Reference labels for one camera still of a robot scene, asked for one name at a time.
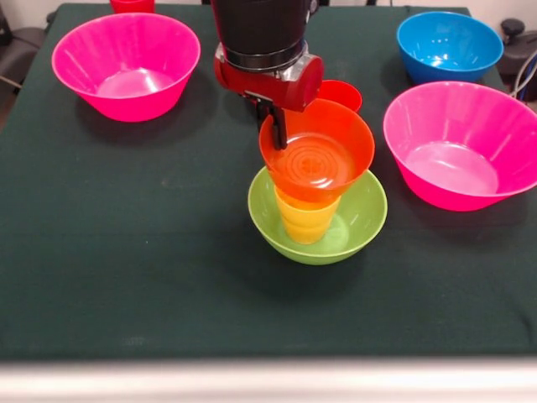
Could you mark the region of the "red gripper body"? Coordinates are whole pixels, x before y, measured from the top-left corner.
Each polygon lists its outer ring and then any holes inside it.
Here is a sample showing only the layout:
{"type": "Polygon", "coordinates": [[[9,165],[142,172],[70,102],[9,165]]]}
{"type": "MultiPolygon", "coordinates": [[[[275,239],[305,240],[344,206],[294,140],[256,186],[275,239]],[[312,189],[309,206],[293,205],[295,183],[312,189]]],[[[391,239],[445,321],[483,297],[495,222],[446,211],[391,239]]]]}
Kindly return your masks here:
{"type": "Polygon", "coordinates": [[[324,73],[322,59],[310,54],[302,55],[282,71],[241,71],[227,63],[222,55],[215,56],[214,68],[217,80],[227,90],[299,112],[317,97],[324,73]]]}

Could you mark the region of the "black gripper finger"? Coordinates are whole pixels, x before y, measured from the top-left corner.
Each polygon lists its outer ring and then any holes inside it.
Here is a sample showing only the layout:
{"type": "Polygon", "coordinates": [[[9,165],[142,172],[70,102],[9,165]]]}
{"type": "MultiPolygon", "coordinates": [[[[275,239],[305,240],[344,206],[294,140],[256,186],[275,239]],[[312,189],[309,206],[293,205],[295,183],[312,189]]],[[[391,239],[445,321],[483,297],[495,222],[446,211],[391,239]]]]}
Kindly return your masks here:
{"type": "Polygon", "coordinates": [[[272,115],[273,103],[264,99],[255,101],[257,125],[261,126],[267,116],[272,115]]]}
{"type": "Polygon", "coordinates": [[[269,107],[269,115],[273,119],[272,139],[276,150],[283,150],[287,147],[287,128],[284,110],[274,105],[269,107]]]}

